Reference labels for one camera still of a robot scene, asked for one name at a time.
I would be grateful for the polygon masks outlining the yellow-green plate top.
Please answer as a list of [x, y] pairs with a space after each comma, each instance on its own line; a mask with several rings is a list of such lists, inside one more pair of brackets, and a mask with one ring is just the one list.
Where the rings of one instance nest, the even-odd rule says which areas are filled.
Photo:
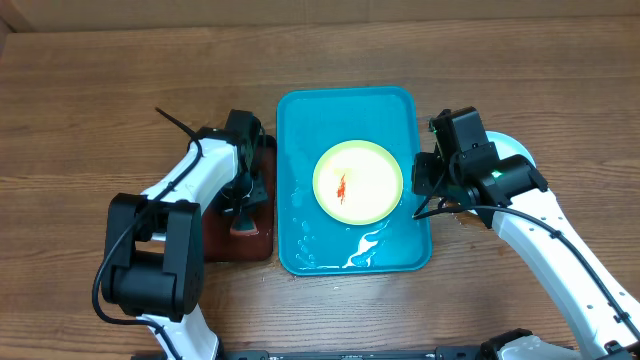
[[331, 218], [348, 225], [369, 225], [387, 217], [404, 188], [397, 160], [382, 146], [365, 140], [334, 145], [318, 160], [312, 188]]

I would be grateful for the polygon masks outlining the light blue plate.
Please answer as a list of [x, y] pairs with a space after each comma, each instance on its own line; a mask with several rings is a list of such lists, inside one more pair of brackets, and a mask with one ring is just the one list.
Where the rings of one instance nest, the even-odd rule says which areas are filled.
[[452, 163], [451, 198], [463, 206], [508, 207], [514, 196], [546, 187], [528, 150], [499, 132], [486, 132]]

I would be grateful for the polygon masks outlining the orange green sponge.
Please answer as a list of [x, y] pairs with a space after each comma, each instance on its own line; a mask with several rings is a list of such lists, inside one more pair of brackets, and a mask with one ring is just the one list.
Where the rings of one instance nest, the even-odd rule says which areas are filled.
[[250, 215], [242, 213], [234, 217], [230, 227], [230, 234], [232, 236], [253, 236], [258, 233], [257, 225]]

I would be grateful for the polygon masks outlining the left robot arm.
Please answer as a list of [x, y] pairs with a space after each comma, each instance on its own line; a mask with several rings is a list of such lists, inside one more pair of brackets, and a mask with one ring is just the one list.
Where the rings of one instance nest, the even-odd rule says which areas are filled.
[[199, 306], [205, 263], [271, 256], [277, 143], [249, 111], [231, 110], [221, 129], [173, 123], [189, 137], [182, 160], [109, 204], [92, 306], [106, 323], [148, 328], [163, 359], [222, 359]]

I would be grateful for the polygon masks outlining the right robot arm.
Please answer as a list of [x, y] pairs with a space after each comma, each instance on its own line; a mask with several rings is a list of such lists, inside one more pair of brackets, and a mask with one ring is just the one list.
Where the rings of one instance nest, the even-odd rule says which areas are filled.
[[452, 201], [416, 219], [475, 212], [523, 259], [565, 318], [583, 359], [639, 354], [639, 302], [609, 273], [565, 217], [546, 179], [524, 156], [490, 145], [421, 152], [412, 190]]

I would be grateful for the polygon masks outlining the teal plastic tray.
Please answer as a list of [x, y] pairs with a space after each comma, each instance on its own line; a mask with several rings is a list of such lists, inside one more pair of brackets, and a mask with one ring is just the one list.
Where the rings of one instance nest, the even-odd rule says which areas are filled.
[[[316, 164], [349, 140], [389, 151], [405, 181], [394, 210], [367, 225], [327, 214], [315, 198]], [[277, 107], [278, 255], [297, 276], [414, 271], [432, 254], [427, 220], [412, 215], [411, 167], [421, 150], [413, 97], [396, 86], [294, 91]]]

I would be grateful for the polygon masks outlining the black tray with water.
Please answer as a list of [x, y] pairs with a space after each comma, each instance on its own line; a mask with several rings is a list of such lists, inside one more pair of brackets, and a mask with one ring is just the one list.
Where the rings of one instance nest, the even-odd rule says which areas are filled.
[[276, 139], [267, 136], [267, 148], [259, 167], [268, 199], [249, 210], [259, 233], [236, 237], [230, 234], [235, 216], [223, 216], [217, 212], [219, 195], [209, 205], [202, 217], [204, 259], [207, 262], [249, 262], [268, 259], [273, 252], [275, 224], [275, 187], [277, 168]]

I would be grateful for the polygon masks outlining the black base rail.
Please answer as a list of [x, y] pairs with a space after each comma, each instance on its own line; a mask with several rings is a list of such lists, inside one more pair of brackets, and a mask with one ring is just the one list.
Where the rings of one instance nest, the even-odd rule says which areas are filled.
[[265, 350], [219, 350], [214, 360], [482, 360], [479, 345], [440, 346], [434, 350], [395, 350], [374, 352], [290, 352]]

